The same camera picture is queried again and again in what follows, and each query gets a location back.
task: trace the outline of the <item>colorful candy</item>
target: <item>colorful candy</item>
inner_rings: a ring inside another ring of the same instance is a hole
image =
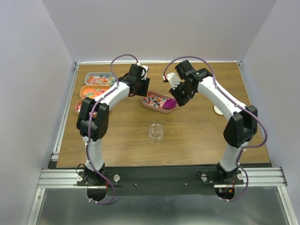
[[[107,76],[90,76],[86,81],[87,84],[91,85],[112,85],[115,82],[115,79],[111,75]]]
[[[143,98],[144,103],[152,105],[154,107],[158,107],[159,109],[162,108],[161,106],[164,105],[166,100],[168,99],[157,95],[148,95],[145,98]]]
[[[83,91],[82,97],[83,98],[85,98],[85,97],[94,98],[94,97],[97,97],[97,96],[103,94],[106,91],[107,91],[106,89],[88,88]]]

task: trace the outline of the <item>gray wall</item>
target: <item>gray wall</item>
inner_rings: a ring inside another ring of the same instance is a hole
[[[43,0],[75,61],[241,60],[275,0]]]
[[[0,224],[27,223],[73,63],[40,0],[0,1]]]
[[[242,61],[242,75],[270,138],[271,161],[282,166],[300,221],[300,1],[277,0]]]

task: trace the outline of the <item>wooden tabletop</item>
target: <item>wooden tabletop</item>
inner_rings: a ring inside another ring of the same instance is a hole
[[[176,64],[168,69],[175,72]],[[149,90],[170,95],[170,84],[162,82],[166,64],[148,64]],[[194,68],[205,67],[203,63]],[[218,82],[241,102],[250,105],[240,71],[236,63],[212,63]],[[114,65],[118,77],[128,72],[129,64]],[[74,87],[60,148],[58,168],[77,167],[85,162],[85,148],[79,130],[75,104],[89,72],[110,72],[109,65],[81,65]],[[103,138],[103,157],[106,166],[200,165],[216,164],[225,151],[223,130],[227,124],[224,116],[213,111],[213,104],[197,93],[185,106],[176,107],[170,114],[145,108],[142,97],[128,97],[120,101],[109,114],[109,128]],[[164,126],[161,141],[149,140],[148,130],[153,123]],[[250,144],[262,141],[258,132]],[[242,163],[270,162],[265,147],[248,149]]]

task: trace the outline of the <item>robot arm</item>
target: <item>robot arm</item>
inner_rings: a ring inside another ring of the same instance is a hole
[[[188,60],[179,63],[175,68],[184,82],[175,73],[169,73],[166,79],[171,85],[169,92],[175,97],[178,105],[185,105],[194,97],[195,93],[200,92],[221,110],[228,121],[223,132],[227,145],[224,156],[217,165],[219,180],[226,180],[237,171],[242,148],[247,146],[256,134],[257,122],[216,89],[212,74],[208,70],[202,68],[196,71]],[[217,83],[217,85],[236,104],[257,115],[257,109],[253,105],[247,107],[229,94],[220,84]]]
[[[97,105],[95,112],[97,115],[92,119],[91,124],[91,142],[89,145],[89,155],[95,168],[99,171],[103,165],[102,157],[102,138],[108,129],[109,111],[122,99],[130,95],[146,96],[150,79],[147,78],[147,66],[131,65],[127,74],[119,78],[119,85],[115,83],[108,91],[115,89],[108,96],[104,97],[105,93],[95,97],[94,99],[86,97],[81,106],[81,110],[77,120],[77,129],[80,130],[80,135],[83,137],[84,143],[88,143],[88,124],[89,115],[93,105],[102,98]],[[90,163],[85,162],[85,166],[93,171]]]

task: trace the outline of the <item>screw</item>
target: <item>screw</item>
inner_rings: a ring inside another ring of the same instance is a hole
[[[82,181],[83,180],[83,178],[82,178],[82,176],[77,176],[77,178],[76,178],[76,180],[78,181],[78,182],[80,182],[80,181]]]
[[[113,180],[118,182],[120,180],[120,176],[118,174],[114,175]]]
[[[238,174],[238,179],[239,179],[239,180],[244,180],[243,174],[239,173],[239,174]]]
[[[201,175],[201,180],[207,181],[207,176],[206,176],[206,174],[202,174],[202,175]]]

